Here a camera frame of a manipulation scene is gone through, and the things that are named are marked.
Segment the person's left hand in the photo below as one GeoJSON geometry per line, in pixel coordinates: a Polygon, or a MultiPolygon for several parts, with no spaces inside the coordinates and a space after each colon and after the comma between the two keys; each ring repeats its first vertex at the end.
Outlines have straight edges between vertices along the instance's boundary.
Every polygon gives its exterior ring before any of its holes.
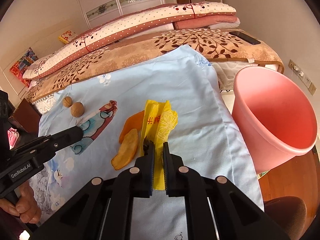
{"type": "Polygon", "coordinates": [[[6,199],[1,199],[1,209],[13,216],[19,217],[23,223],[38,223],[42,211],[34,198],[34,191],[31,188],[29,181],[20,185],[19,189],[21,196],[17,204],[14,205],[6,199]]]}

